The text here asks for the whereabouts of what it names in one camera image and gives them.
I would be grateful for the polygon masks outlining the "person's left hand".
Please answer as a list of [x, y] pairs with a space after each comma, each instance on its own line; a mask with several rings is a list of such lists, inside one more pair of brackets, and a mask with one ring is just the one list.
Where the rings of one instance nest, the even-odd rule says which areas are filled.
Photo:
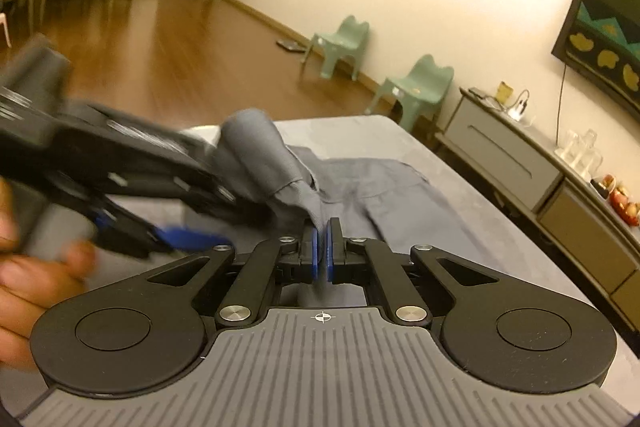
[[46, 261], [17, 252], [18, 226], [9, 184], [1, 183], [1, 364], [19, 371], [36, 368], [29, 338], [41, 315], [86, 290], [96, 269], [96, 247], [88, 241], [68, 245], [60, 260]]

